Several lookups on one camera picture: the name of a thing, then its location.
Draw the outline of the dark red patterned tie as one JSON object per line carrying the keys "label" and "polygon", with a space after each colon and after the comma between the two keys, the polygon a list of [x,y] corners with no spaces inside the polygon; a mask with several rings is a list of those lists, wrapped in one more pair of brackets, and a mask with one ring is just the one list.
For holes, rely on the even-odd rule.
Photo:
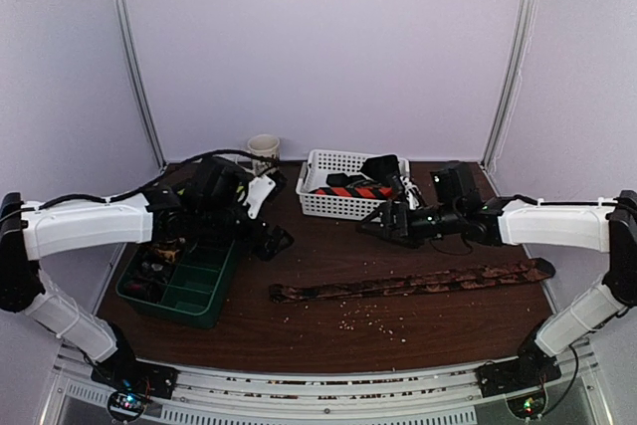
{"label": "dark red patterned tie", "polygon": [[503,286],[539,283],[553,278],[554,265],[543,258],[532,258],[499,265],[479,264],[465,269],[450,269],[426,275],[410,275],[350,283],[308,287],[271,284],[269,299],[275,304],[312,301],[409,297],[449,294]]}

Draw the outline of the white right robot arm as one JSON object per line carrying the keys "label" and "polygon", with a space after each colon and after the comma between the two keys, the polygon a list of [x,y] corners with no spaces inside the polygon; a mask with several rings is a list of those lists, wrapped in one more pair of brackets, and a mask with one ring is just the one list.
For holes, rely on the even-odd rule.
{"label": "white right robot arm", "polygon": [[636,305],[636,194],[592,202],[545,202],[522,195],[453,198],[413,209],[389,200],[357,226],[360,233],[405,247],[460,235],[485,246],[551,245],[589,249],[609,256],[605,274],[529,335],[510,368],[519,386],[533,385],[548,361],[575,341]]}

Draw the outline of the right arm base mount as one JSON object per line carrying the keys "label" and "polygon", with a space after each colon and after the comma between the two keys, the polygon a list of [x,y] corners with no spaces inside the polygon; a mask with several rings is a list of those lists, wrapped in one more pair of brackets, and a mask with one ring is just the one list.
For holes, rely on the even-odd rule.
{"label": "right arm base mount", "polygon": [[483,398],[505,399],[509,412],[517,419],[539,419],[548,410],[546,386],[562,377],[554,359],[536,360],[530,356],[493,362],[476,369]]}

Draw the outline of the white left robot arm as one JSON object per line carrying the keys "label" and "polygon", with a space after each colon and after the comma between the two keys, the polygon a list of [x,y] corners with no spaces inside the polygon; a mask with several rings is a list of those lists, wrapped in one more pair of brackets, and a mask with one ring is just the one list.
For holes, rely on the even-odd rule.
{"label": "white left robot arm", "polygon": [[121,199],[72,194],[24,202],[7,194],[1,205],[1,309],[22,313],[72,343],[90,365],[122,389],[136,387],[143,369],[123,332],[88,313],[40,268],[43,258],[112,245],[240,241],[263,261],[294,243],[260,216],[265,195],[206,199],[161,187]]}

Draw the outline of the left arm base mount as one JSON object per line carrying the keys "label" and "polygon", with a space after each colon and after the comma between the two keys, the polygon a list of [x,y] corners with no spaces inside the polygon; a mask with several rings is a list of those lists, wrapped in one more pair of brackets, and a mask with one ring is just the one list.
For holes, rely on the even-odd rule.
{"label": "left arm base mount", "polygon": [[143,361],[137,366],[137,375],[132,378],[121,378],[103,367],[92,366],[91,380],[112,389],[106,399],[106,411],[115,422],[135,421],[155,399],[172,397],[178,378],[176,368]]}

